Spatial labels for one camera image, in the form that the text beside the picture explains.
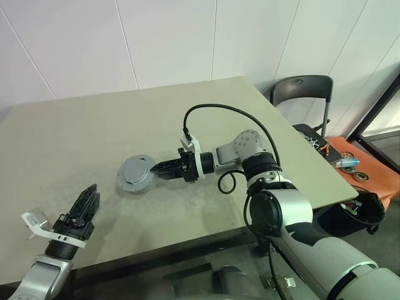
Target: black chair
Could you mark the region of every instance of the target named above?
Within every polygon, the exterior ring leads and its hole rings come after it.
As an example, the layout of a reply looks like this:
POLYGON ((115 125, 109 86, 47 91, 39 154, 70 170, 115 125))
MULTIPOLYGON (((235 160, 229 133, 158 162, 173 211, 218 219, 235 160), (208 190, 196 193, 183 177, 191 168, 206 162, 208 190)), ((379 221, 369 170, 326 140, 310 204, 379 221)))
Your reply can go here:
MULTIPOLYGON (((264 95, 269 98, 269 101, 273 106, 277 106, 284 101, 296 98, 319 98, 325 99, 325 110, 322 124, 311 128, 306 124, 297 124, 293 127, 303 133, 308 141, 315 141, 314 146, 316 150, 320 150, 327 142, 325 141, 326 124, 330 122, 328 119, 329 104, 331 102, 331 94, 333 88, 333 80, 329 76, 322 75, 305 75, 305 76, 294 76, 283 79, 276 83, 269 95, 264 95), (317 134, 316 131, 322 129, 321 135, 317 134)), ((341 159, 340 154, 337 151, 331 153, 330 149, 329 156, 326 159, 333 163, 341 159)))

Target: metal frame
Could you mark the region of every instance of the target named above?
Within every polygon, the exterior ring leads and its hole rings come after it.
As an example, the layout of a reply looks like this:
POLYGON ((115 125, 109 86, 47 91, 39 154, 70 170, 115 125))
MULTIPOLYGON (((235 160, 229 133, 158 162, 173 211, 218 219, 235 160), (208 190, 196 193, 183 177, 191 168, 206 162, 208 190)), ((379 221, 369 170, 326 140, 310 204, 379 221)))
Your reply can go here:
POLYGON ((347 138, 348 142, 356 141, 357 143, 359 143, 362 147, 365 148, 365 150, 375 156, 378 161, 385 164, 387 167, 391 168, 398 174, 400 174, 400 166, 372 143, 373 140, 377 140, 379 138, 371 139, 370 137, 364 137, 363 132, 372 123, 375 117, 382 111, 385 105, 392 99, 392 97, 397 93, 399 89, 400 74, 397 75, 397 77, 386 90, 386 92, 382 95, 382 97, 378 100, 378 102, 374 105, 370 112, 367 113, 367 115, 360 122, 357 128, 347 138))
POLYGON ((325 108, 324 108, 324 118, 322 119, 322 130, 321 130, 321 137, 325 138, 326 132, 326 125, 328 124, 328 112, 329 112, 329 105, 331 102, 325 101, 325 108))

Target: black joint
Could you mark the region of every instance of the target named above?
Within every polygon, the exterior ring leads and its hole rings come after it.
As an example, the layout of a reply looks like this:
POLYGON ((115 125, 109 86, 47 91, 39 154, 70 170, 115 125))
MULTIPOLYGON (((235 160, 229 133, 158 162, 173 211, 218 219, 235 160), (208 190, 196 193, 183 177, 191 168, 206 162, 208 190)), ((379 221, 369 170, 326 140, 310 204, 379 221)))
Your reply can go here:
POLYGON ((253 228, 265 236, 281 236, 282 211, 275 196, 268 191, 252 195, 249 204, 253 228))
POLYGON ((200 154, 201 168, 204 174, 214 172, 214 158, 211 152, 204 152, 200 154))
POLYGON ((74 258, 77 250, 77 246, 52 239, 44 253, 52 258, 67 259, 70 261, 74 258))
POLYGON ((258 193, 259 191, 262 191, 263 189, 296 189, 296 187, 290 182, 286 181, 268 183, 262 177, 257 179, 255 183, 249 186, 247 194, 252 196, 255 193, 258 193))
POLYGON ((250 156, 243 161, 242 167, 247 180, 263 172, 281 170, 276 164, 273 155, 269 152, 261 152, 250 156))

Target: chair backrest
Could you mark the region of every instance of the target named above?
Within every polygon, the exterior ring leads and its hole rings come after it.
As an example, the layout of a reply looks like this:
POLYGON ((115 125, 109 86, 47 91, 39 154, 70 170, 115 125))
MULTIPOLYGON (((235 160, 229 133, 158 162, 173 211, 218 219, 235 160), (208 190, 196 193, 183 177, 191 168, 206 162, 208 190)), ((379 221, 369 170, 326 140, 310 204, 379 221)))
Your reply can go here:
POLYGON ((305 75, 283 79, 275 84, 269 95, 269 101, 277 106, 283 101, 294 98, 323 98, 331 102, 333 80, 329 76, 305 75))

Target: gray round object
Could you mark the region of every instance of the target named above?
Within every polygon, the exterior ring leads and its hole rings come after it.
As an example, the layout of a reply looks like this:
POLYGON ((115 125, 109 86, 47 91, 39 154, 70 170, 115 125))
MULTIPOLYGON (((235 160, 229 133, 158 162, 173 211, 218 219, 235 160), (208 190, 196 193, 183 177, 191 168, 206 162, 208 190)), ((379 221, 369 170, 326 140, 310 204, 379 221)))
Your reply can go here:
POLYGON ((352 176, 359 183, 365 183, 367 180, 369 180, 369 176, 363 172, 354 172, 352 176))
POLYGON ((117 173, 117 183, 127 192, 138 192, 148 187, 154 173, 150 169, 156 163, 147 155, 135 155, 128 158, 117 173))

